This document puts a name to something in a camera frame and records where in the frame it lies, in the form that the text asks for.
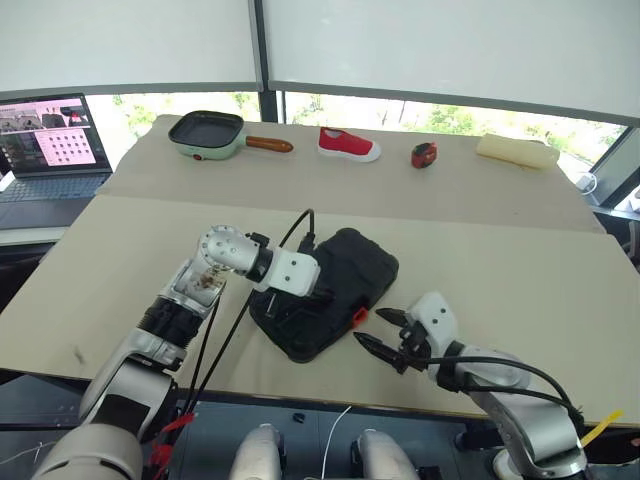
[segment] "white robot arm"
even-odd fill
[[[538,392],[529,389],[531,375],[516,357],[458,340],[456,318],[440,293],[427,293],[407,311],[383,308],[377,313],[402,328],[400,348],[396,351],[371,335],[355,332],[360,344],[398,373],[408,367],[426,369],[440,387],[467,393],[496,423],[515,466],[513,473],[525,479],[586,478],[587,460],[574,425],[581,416],[576,419],[575,409],[568,411],[544,398],[507,393]],[[479,357],[503,363],[474,360]]]
[[[313,292],[320,267],[310,255],[268,248],[260,234],[219,225],[204,233],[196,252],[147,309],[87,388],[82,425],[65,435],[34,475],[38,480],[138,480],[140,442],[163,426],[175,403],[167,371],[182,365],[189,342],[211,314],[233,271],[264,291]]]

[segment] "pan handle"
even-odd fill
[[[278,140],[277,138],[264,138],[264,137],[247,137],[247,146],[255,148],[264,148],[266,150],[273,150],[274,152],[290,152],[293,150],[293,145],[285,140]]]

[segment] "black bag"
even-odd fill
[[[309,362],[366,318],[398,275],[398,261],[352,228],[339,230],[311,253],[321,272],[316,293],[300,298],[268,289],[249,312],[294,362]]]

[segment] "window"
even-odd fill
[[[402,132],[541,140],[560,150],[558,165],[577,181],[626,127],[574,118],[403,100],[286,92],[288,123]]]
[[[213,110],[260,121],[258,94],[254,92],[88,95],[87,103],[114,169],[136,140],[149,131],[158,115]]]

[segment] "yellow sponge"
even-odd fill
[[[487,133],[480,139],[476,153],[532,168],[553,167],[560,158],[560,152],[553,147],[491,133]]]

